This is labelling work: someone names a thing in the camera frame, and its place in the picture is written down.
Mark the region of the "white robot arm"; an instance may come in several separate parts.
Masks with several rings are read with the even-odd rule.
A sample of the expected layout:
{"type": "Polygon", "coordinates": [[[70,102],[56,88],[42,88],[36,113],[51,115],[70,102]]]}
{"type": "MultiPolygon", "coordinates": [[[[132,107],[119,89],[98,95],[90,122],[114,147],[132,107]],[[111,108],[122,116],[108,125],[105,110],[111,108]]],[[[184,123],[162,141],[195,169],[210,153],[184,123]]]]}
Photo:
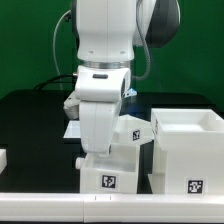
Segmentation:
{"type": "Polygon", "coordinates": [[[79,39],[75,96],[85,152],[108,154],[122,99],[133,80],[135,46],[166,45],[180,25],[178,0],[76,0],[79,39]]]}

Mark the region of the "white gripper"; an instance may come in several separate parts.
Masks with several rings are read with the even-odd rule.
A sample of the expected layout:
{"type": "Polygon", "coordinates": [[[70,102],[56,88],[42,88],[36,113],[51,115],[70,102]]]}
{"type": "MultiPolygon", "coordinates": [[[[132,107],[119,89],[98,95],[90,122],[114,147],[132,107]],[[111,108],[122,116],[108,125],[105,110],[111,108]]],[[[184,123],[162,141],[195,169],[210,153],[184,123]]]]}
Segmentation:
{"type": "Polygon", "coordinates": [[[86,153],[109,154],[120,110],[120,102],[80,102],[81,144],[86,153]]]}

